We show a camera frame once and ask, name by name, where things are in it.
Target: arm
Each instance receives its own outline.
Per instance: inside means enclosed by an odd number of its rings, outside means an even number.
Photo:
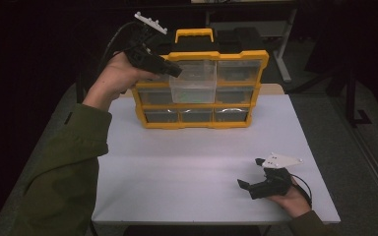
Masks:
[[[292,217],[288,224],[295,236],[338,236],[331,227],[325,225],[311,209],[299,191],[290,187],[284,196],[271,196],[269,200],[277,203]]]
[[[108,152],[109,105],[138,80],[156,77],[132,67],[123,53],[108,62],[44,149],[11,235],[85,235],[95,208],[97,157]]]

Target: green sleeve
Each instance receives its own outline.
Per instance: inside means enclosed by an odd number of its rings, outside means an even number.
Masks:
[[[289,223],[295,236],[338,236],[330,226],[325,225],[315,211],[311,210]]]
[[[108,152],[108,112],[77,104],[47,144],[11,235],[85,235],[95,208],[97,157]]]

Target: tabletop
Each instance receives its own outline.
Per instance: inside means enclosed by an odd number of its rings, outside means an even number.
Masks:
[[[115,101],[109,154],[99,158],[93,221],[108,224],[274,224],[276,204],[251,200],[237,179],[265,180],[255,158],[303,159],[287,170],[306,181],[323,222],[339,222],[288,95],[259,95],[248,128],[145,129],[131,97]]]

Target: dark background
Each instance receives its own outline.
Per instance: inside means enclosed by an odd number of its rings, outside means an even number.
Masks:
[[[59,99],[79,76],[95,78],[118,27],[141,8],[170,30],[204,26],[205,9],[158,7],[165,2],[0,1],[0,209]],[[290,40],[316,40],[306,70],[324,73],[347,60],[378,99],[378,1],[299,2]],[[212,20],[279,20],[288,10],[226,8]]]

